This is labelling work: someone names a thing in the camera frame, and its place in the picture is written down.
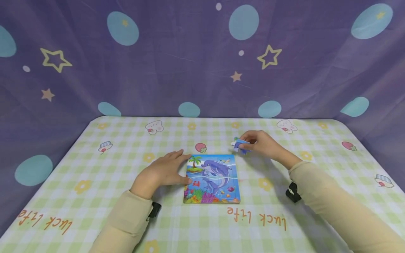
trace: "beige sleeve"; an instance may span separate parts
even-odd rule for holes
[[[145,232],[151,211],[152,200],[142,199],[130,191],[124,192],[89,253],[132,253]]]
[[[291,168],[304,203],[325,219],[354,253],[404,253],[405,241],[315,164]]]

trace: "dolphin puzzle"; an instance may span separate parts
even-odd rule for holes
[[[193,155],[186,176],[192,183],[184,188],[185,204],[241,202],[234,155]]]

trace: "blue circle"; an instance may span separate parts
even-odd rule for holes
[[[14,178],[22,185],[34,186],[45,181],[52,172],[53,164],[46,155],[35,155],[22,162],[14,173]]]
[[[350,117],[358,117],[367,110],[369,105],[370,102],[367,98],[356,97],[353,101],[350,101],[345,105],[340,112],[349,115]]]
[[[98,104],[98,110],[105,116],[121,116],[121,112],[110,103],[101,102]]]
[[[0,26],[0,57],[10,57],[17,51],[17,46],[11,34]]]
[[[281,105],[277,101],[264,102],[258,110],[259,116],[262,118],[273,118],[279,115],[281,112]]]
[[[123,46],[131,46],[139,38],[138,26],[122,12],[111,12],[107,17],[107,27],[112,38]]]
[[[392,8],[387,4],[368,7],[354,21],[352,35],[365,40],[380,34],[391,22],[392,14]]]
[[[183,117],[198,117],[200,108],[191,102],[184,102],[179,106],[179,113]]]
[[[229,32],[237,40],[252,37],[259,26],[259,14],[252,5],[239,6],[230,16]]]

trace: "palm tree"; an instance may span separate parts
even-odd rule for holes
[[[201,159],[202,157],[201,156],[192,156],[191,158],[190,158],[190,161],[192,161],[193,162],[193,168],[195,168],[196,167],[196,163],[197,163],[197,165],[201,162]]]

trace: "black strap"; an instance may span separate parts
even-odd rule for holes
[[[294,182],[291,182],[290,186],[286,191],[286,195],[294,203],[297,203],[298,201],[301,200],[301,196],[298,194],[298,186]]]
[[[162,205],[156,202],[152,202],[152,207],[153,207],[152,211],[149,214],[148,218],[155,218],[158,215],[160,209],[162,208]]]

